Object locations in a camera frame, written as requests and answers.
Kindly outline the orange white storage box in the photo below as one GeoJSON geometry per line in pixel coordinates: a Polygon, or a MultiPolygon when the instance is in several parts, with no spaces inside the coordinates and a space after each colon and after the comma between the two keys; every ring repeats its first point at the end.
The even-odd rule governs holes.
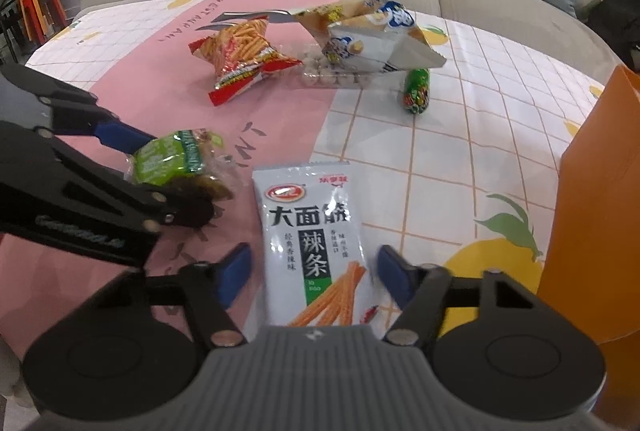
{"type": "Polygon", "coordinates": [[[639,426],[639,77],[614,69],[561,157],[539,297],[603,352],[597,415],[639,426]]]}

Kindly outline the green raisin snack bag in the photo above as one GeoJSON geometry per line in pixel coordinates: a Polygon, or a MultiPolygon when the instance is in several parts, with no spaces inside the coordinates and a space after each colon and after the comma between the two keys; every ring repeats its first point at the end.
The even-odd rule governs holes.
{"type": "Polygon", "coordinates": [[[126,178],[212,202],[233,199],[239,181],[224,139],[207,129],[178,130],[145,144],[128,158],[126,178]]]}

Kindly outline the black backpack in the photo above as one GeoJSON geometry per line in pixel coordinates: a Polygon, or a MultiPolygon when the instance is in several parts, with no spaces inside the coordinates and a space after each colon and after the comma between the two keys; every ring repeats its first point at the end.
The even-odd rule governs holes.
{"type": "Polygon", "coordinates": [[[640,0],[603,0],[587,25],[634,72],[639,73],[640,0]]]}

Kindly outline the clear bag white balls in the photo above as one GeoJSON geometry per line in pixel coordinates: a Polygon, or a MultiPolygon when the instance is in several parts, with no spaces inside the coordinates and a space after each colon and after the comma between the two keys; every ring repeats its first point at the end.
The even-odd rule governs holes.
{"type": "Polygon", "coordinates": [[[358,74],[333,65],[318,47],[309,47],[296,54],[300,64],[295,67],[297,82],[304,88],[363,89],[372,84],[369,74],[358,74]]]}

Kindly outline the white blue chips bag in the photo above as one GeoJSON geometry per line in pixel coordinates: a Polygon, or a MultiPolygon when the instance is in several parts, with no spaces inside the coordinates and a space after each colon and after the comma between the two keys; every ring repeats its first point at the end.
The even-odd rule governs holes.
{"type": "Polygon", "coordinates": [[[293,14],[329,63],[357,74],[441,68],[416,16],[393,0],[338,0],[293,14]]]}

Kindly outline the pink white patterned tablecloth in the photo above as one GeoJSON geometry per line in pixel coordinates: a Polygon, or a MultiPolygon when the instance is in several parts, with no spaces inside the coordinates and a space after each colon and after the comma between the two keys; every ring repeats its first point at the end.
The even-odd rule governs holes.
{"type": "Polygon", "coordinates": [[[268,80],[222,106],[210,66],[190,43],[224,11],[311,6],[312,0],[155,0],[81,17],[29,58],[41,73],[96,93],[146,132],[206,128],[224,139],[243,181],[208,226],[172,229],[154,275],[262,244],[255,167],[347,160],[367,255],[395,247],[413,264],[458,276],[502,269],[536,287],[551,235],[561,157],[603,91],[549,55],[470,22],[418,14],[446,65],[421,115],[393,84],[296,89],[268,80]]]}

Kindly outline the green sausage stick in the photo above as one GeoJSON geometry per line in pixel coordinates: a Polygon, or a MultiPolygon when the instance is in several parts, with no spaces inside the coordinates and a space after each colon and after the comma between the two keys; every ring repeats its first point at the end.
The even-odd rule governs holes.
{"type": "Polygon", "coordinates": [[[402,105],[407,112],[420,115],[430,104],[431,74],[426,68],[413,69],[407,74],[402,92],[402,105]]]}

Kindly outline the orange red stool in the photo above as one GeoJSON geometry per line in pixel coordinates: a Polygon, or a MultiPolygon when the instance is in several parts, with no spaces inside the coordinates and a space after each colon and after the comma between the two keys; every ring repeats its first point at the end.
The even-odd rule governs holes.
{"type": "Polygon", "coordinates": [[[28,39],[41,46],[67,27],[61,0],[18,0],[28,39]]]}

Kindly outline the red Mimi fries bag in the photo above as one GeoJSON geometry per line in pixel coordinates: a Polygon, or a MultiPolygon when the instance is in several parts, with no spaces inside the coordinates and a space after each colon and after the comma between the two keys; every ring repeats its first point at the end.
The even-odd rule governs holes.
{"type": "Polygon", "coordinates": [[[214,106],[227,103],[257,82],[302,64],[285,55],[266,38],[269,21],[258,16],[222,28],[189,44],[192,55],[214,69],[214,87],[208,93],[214,106]]]}

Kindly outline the white spicy strip packet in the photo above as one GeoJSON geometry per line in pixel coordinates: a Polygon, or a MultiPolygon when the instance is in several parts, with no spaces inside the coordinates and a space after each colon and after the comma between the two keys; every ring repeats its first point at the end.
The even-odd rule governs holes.
{"type": "Polygon", "coordinates": [[[266,323],[371,323],[380,294],[363,252],[352,166],[256,168],[252,179],[264,236],[266,323]]]}

